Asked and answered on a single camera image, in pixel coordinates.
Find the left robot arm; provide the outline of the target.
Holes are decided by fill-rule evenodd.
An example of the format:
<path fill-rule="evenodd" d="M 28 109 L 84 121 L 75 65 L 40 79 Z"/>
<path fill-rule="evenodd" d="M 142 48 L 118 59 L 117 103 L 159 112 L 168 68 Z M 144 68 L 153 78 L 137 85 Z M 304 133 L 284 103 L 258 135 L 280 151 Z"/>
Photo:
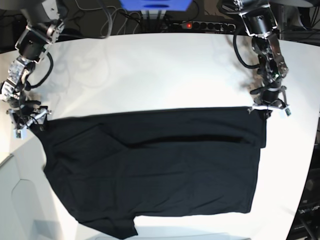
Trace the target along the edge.
<path fill-rule="evenodd" d="M 237 29 L 233 36 L 233 47 L 240 63 L 248 69 L 256 69 L 261 76 L 261 85 L 250 91 L 255 96 L 254 104 L 248 109 L 266 111 L 270 117 L 273 111 L 289 117 L 291 111 L 287 103 L 286 87 L 282 85 L 289 69 L 280 49 L 280 43 L 275 33 L 278 27 L 276 18 L 267 0 L 235 0 L 235 11 L 243 25 L 241 26 L 248 36 L 252 37 L 252 50 L 257 54 L 259 64 L 248 65 L 240 57 L 237 47 Z"/>

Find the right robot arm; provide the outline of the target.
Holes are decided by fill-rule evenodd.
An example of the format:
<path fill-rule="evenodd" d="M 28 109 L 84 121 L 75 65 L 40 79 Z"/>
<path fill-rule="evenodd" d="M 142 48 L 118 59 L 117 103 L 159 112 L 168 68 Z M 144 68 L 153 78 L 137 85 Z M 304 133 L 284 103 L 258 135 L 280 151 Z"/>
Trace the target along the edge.
<path fill-rule="evenodd" d="M 11 63 L 7 79 L 0 84 L 0 99 L 9 104 L 6 113 L 20 138 L 22 131 L 33 124 L 43 128 L 51 113 L 40 101 L 30 99 L 27 92 L 42 85 L 52 72 L 54 63 L 49 47 L 63 32 L 68 10 L 61 0 L 2 0 L 0 8 L 21 11 L 27 22 L 15 44 L 19 55 Z M 50 62 L 48 72 L 39 83 L 30 85 L 28 77 L 45 57 Z"/>

